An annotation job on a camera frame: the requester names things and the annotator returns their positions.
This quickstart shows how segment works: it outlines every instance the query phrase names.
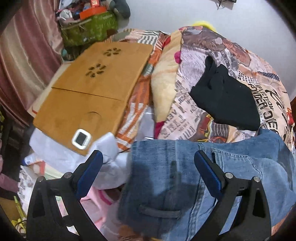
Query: silver bolt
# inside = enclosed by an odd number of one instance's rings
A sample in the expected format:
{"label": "silver bolt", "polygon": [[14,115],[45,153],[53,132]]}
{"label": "silver bolt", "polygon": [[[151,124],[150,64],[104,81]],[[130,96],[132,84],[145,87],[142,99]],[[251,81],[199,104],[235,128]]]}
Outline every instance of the silver bolt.
{"label": "silver bolt", "polygon": [[72,173],[71,172],[66,172],[65,174],[64,174],[64,177],[65,178],[70,178],[72,176]]}
{"label": "silver bolt", "polygon": [[225,176],[229,179],[233,178],[233,174],[230,172],[225,173]]}
{"label": "silver bolt", "polygon": [[37,182],[39,182],[39,183],[42,182],[43,180],[44,180],[44,176],[41,176],[41,177],[37,178]]}
{"label": "silver bolt", "polygon": [[260,182],[260,178],[259,177],[254,177],[254,181],[259,183]]}

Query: green basket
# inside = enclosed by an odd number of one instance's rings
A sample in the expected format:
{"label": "green basket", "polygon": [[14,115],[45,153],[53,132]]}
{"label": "green basket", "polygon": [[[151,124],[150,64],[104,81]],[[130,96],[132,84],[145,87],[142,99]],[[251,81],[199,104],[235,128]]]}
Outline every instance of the green basket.
{"label": "green basket", "polygon": [[61,36],[65,47],[79,46],[105,40],[110,29],[117,30],[118,23],[114,13],[107,11],[62,27]]}

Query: black screen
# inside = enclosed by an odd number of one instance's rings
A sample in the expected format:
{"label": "black screen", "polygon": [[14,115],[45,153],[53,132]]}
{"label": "black screen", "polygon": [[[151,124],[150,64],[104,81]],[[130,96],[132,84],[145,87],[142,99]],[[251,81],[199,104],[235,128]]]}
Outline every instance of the black screen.
{"label": "black screen", "polygon": [[80,132],[79,135],[77,136],[77,138],[76,138],[75,141],[76,141],[80,146],[82,146],[82,145],[83,145],[83,142],[85,141],[85,139],[86,139],[86,135]]}

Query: black cloth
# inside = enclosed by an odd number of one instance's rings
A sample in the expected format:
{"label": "black cloth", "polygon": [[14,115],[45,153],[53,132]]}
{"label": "black cloth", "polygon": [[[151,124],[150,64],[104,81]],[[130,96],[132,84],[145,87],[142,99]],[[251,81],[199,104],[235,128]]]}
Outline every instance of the black cloth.
{"label": "black cloth", "polygon": [[228,75],[224,65],[205,60],[205,72],[190,91],[196,105],[208,112],[216,123],[240,130],[256,131],[260,126],[258,109],[250,88]]}

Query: denim fabric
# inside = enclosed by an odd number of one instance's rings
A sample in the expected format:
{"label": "denim fabric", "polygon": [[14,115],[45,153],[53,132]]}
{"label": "denim fabric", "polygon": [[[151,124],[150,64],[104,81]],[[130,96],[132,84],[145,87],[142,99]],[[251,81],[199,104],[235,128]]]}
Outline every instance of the denim fabric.
{"label": "denim fabric", "polygon": [[[135,232],[164,241],[190,240],[212,211],[210,195],[195,165],[194,154],[207,156],[237,178],[262,180],[272,225],[296,201],[295,163],[281,137],[260,129],[258,136],[235,143],[151,140],[132,146],[132,174],[119,204],[119,219]],[[229,230],[240,198],[237,197],[222,230]]]}

